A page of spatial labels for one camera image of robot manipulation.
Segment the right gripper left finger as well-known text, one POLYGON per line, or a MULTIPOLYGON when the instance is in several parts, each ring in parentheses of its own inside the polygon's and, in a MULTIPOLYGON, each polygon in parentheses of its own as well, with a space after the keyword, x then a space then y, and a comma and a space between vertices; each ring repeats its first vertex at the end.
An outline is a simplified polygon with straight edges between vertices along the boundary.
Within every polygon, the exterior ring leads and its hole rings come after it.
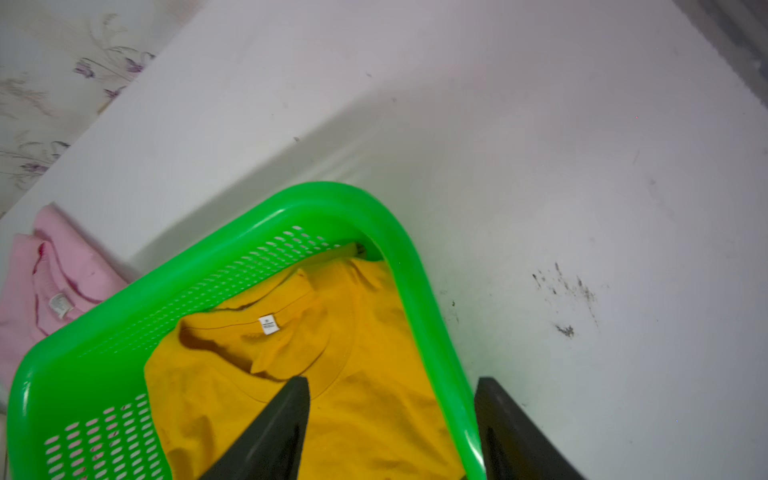
POLYGON ((290 379, 201 478, 298 478, 310 410, 308 380, 290 379))

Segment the yellow t-shirt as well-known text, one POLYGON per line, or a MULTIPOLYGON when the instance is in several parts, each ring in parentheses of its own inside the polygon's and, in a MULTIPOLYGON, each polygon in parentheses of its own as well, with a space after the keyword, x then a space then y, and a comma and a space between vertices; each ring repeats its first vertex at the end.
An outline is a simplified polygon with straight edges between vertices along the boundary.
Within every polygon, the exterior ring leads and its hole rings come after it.
POLYGON ((144 368, 176 479, 197 479, 281 388, 307 380, 303 479, 461 479, 386 263, 356 243, 183 317, 144 368))

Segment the green plastic basket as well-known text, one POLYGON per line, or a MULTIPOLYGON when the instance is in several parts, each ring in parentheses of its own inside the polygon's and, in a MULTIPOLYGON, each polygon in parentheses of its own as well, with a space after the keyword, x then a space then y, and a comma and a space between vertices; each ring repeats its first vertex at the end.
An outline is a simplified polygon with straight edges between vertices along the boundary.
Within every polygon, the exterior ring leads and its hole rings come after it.
POLYGON ((385 261, 469 479, 486 475, 474 393, 396 217, 335 182, 286 188, 36 344, 7 413, 15 479, 167 479, 144 367, 178 321, 309 257, 358 243, 385 261))

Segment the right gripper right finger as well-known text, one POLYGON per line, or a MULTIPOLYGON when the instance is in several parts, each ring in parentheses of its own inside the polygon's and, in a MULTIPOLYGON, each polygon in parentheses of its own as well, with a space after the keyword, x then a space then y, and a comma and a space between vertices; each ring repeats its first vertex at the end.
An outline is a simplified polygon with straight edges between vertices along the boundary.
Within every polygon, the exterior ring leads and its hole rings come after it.
POLYGON ((494 378, 479 379, 474 406, 489 479, 584 479, 494 378))

